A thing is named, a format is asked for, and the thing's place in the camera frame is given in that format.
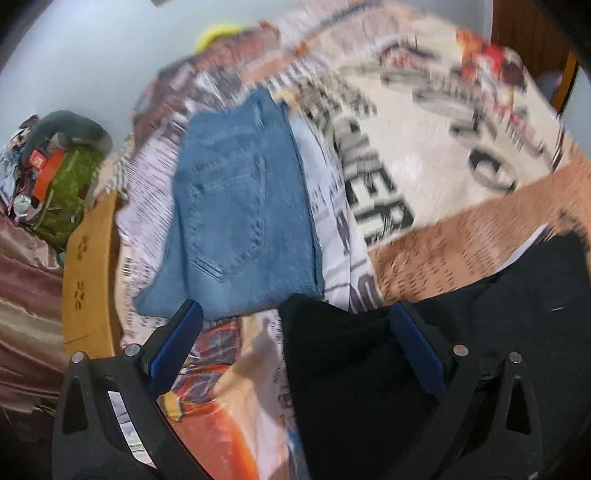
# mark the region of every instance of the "yellow object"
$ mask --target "yellow object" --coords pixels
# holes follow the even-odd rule
[[[169,419],[179,421],[183,418],[181,404],[173,391],[162,395],[160,401],[161,407],[164,407],[164,412]]]
[[[234,24],[212,25],[205,31],[203,35],[201,35],[197,41],[195,53],[201,53],[203,50],[207,50],[218,38],[231,37],[232,35],[236,35],[241,31],[242,28]]]
[[[121,325],[113,286],[119,257],[114,214],[117,192],[105,197],[68,240],[62,285],[61,322],[66,352],[90,358],[119,352]]]

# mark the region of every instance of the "wooden furniture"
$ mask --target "wooden furniture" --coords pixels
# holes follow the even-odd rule
[[[104,358],[119,352],[122,331],[114,302],[117,199],[117,192],[105,197],[68,240],[62,323],[69,354],[84,351],[90,358]]]
[[[495,0],[493,11],[492,42],[515,50],[533,78],[544,72],[563,72],[562,83],[551,102],[561,112],[578,67],[566,37],[532,0]]]

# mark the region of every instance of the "blue gripper pad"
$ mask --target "blue gripper pad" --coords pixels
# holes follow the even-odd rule
[[[400,302],[390,309],[390,330],[423,390],[441,401],[447,391],[444,364]]]
[[[157,332],[160,329],[163,329],[163,332],[158,337]],[[170,391],[202,329],[201,305],[196,301],[186,300],[168,325],[157,328],[150,336],[145,347],[151,342],[152,337],[155,339],[155,345],[161,344],[148,364],[150,397],[156,399],[159,395]]]

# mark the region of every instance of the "black cloth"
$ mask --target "black cloth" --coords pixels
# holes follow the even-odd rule
[[[521,353],[548,464],[591,406],[591,286],[579,237],[554,237],[502,272],[414,307],[471,354]],[[437,408],[389,330],[389,309],[352,315],[295,296],[279,311],[312,480],[381,478]]]

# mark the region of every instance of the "bed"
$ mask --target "bed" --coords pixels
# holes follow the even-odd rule
[[[165,323],[139,316],[132,299],[162,261],[184,128],[256,87],[312,120],[342,163],[330,208],[339,242],[321,246],[339,250],[340,280],[327,290],[343,309],[466,286],[540,228],[586,234],[591,167],[517,54],[410,7],[348,3],[261,22],[149,85],[68,244],[69,353],[113,355]],[[328,210],[314,203],[317,231],[331,228]],[[214,478],[306,478],[281,348],[276,310],[207,322],[161,397]]]

